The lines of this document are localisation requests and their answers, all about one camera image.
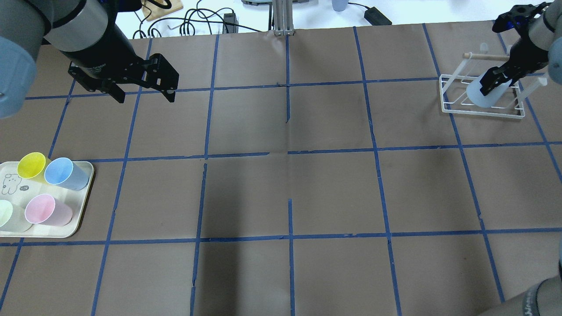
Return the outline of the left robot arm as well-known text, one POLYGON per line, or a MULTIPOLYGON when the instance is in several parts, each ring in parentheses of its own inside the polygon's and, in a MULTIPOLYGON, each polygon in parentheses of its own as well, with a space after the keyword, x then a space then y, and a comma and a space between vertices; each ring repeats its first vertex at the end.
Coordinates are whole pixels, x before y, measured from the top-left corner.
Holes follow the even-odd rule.
POLYGON ((162 54, 138 56, 116 25, 118 0, 3 0, 1 2, 1 118, 14 116, 36 79, 47 41, 70 60, 68 74, 87 91, 123 103, 122 84, 159 91, 175 101, 179 73, 162 54))

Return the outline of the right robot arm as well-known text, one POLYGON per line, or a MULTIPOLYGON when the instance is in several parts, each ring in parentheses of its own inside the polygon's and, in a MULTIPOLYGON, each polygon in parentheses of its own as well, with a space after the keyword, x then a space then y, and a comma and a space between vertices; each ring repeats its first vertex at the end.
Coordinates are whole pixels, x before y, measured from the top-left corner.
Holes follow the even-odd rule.
MULTIPOLYGON (((552 81, 561 83, 561 2, 516 5, 500 14, 492 30, 514 29, 519 40, 508 60, 488 69, 466 89, 471 101, 480 107, 494 106, 511 84, 547 67, 552 81)), ((484 312, 486 316, 559 316, 561 314, 561 272, 523 293, 484 312)))

